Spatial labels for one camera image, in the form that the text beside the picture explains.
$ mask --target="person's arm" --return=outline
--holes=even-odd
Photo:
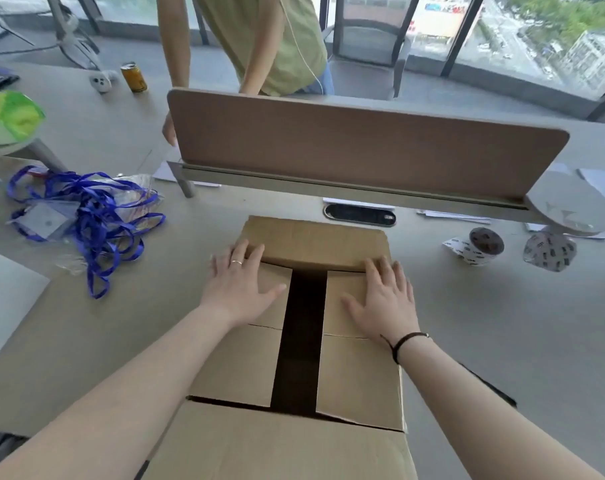
[[[158,7],[158,29],[162,49],[167,61],[171,85],[175,88],[189,87],[191,48],[189,46],[189,20],[185,0],[156,0]],[[176,146],[176,130],[171,113],[167,113],[162,134],[169,144]]]
[[[280,1],[258,0],[258,23],[254,45],[245,77],[240,85],[240,92],[243,94],[258,94],[274,64],[286,23],[284,7]],[[282,2],[288,4],[289,0],[282,0]]]
[[[134,478],[211,351],[284,290],[258,292],[263,249],[212,258],[200,306],[1,462],[0,480]]]
[[[411,283],[398,262],[367,261],[367,300],[343,301],[355,322],[389,349],[420,331]],[[527,420],[443,352],[413,337],[399,362],[416,385],[473,480],[603,480],[604,477]]]

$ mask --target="white cable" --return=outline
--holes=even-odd
[[[321,81],[318,79],[318,77],[316,77],[316,75],[314,74],[314,71],[312,70],[312,68],[309,67],[309,64],[305,60],[305,56],[300,51],[300,47],[298,47],[298,40],[296,40],[296,35],[295,35],[295,33],[293,33],[293,27],[291,26],[291,22],[289,21],[289,15],[287,15],[287,9],[284,7],[284,3],[282,3],[282,0],[280,0],[280,6],[282,7],[282,11],[284,12],[284,17],[287,19],[287,24],[289,25],[289,29],[291,30],[291,36],[293,37],[293,42],[296,44],[296,48],[298,49],[298,53],[300,54],[300,58],[302,59],[302,62],[305,63],[305,66],[307,67],[307,69],[309,70],[309,72],[312,73],[312,75],[314,76],[314,79],[316,79],[316,82],[318,82],[318,85],[321,87],[321,94],[324,96],[325,95],[325,90],[323,88],[323,85],[321,84]]]

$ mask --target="human hand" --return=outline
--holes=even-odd
[[[245,239],[235,249],[227,246],[220,255],[211,257],[208,282],[202,291],[200,308],[227,321],[230,328],[256,320],[287,288],[281,283],[266,293],[258,291],[258,266],[265,246],[260,244],[245,260],[248,244]]]
[[[167,117],[165,118],[165,123],[162,125],[162,135],[167,140],[171,146],[176,146],[178,144],[178,139],[176,138],[176,128],[174,128],[174,120],[171,118],[171,113],[167,113]]]
[[[389,265],[380,259],[380,273],[371,259],[365,260],[367,297],[365,306],[345,293],[341,300],[349,315],[370,339],[384,346],[394,346],[408,333],[420,331],[414,291],[396,261]]]

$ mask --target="pile of blue lanyards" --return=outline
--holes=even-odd
[[[7,194],[20,203],[34,204],[38,200],[65,200],[80,203],[75,222],[68,227],[65,234],[72,238],[76,247],[87,262],[87,285],[93,298],[101,298],[109,291],[109,276],[113,274],[121,261],[138,259],[144,251],[140,237],[165,221],[165,215],[148,212],[131,222],[124,222],[116,212],[117,209],[147,206],[158,200],[158,193],[147,190],[127,180],[113,180],[106,173],[95,172],[78,175],[72,171],[64,173],[49,172],[44,181],[44,193],[40,194],[30,185],[26,186],[27,198],[16,196],[16,186],[22,177],[36,169],[29,165],[17,172],[7,185]],[[90,180],[91,177],[109,179],[108,182]],[[144,200],[117,205],[112,192],[135,190],[141,191]],[[25,209],[17,210],[12,215],[16,219],[24,215]],[[18,232],[27,239],[44,242],[46,239],[29,233],[17,223],[13,223]]]

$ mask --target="bracelet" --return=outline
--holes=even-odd
[[[426,337],[427,339],[429,338],[429,334],[425,333],[423,331],[415,331],[412,333],[408,333],[407,335],[405,335],[402,339],[400,339],[396,345],[392,346],[392,344],[390,343],[389,340],[385,339],[383,337],[383,339],[385,339],[385,341],[389,344],[389,347],[392,349],[392,357],[394,358],[394,362],[398,363],[398,352],[401,349],[401,346],[407,342],[407,340],[412,339],[413,337]]]

